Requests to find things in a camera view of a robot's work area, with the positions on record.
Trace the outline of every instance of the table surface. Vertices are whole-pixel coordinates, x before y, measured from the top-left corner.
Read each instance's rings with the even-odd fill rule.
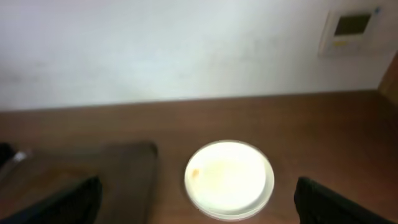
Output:
[[[375,91],[96,106],[0,113],[0,141],[46,151],[140,140],[159,148],[149,223],[220,223],[183,189],[190,156],[236,139],[258,147],[275,173],[265,209],[242,223],[299,223],[293,194],[305,175],[398,222],[398,123]]]

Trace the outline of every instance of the thermostat screen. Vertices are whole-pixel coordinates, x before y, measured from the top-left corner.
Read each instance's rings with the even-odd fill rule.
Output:
[[[361,14],[340,17],[335,36],[363,34],[371,16],[371,14]]]

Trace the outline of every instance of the wall-mounted control panel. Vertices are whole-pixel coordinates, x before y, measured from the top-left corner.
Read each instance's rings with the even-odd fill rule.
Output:
[[[318,54],[356,54],[373,35],[380,7],[360,11],[331,11],[326,20]]]

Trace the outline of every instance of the wall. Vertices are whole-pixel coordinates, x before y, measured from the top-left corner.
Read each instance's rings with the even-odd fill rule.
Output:
[[[2,0],[0,110],[375,89],[393,52],[317,57],[347,2],[372,3]],[[380,37],[397,3],[382,2]]]

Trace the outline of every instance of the round white plate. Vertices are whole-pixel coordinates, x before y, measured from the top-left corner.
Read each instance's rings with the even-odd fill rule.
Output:
[[[242,220],[265,206],[274,188],[274,172],[254,146],[217,141],[191,157],[185,188],[203,213],[220,220]]]

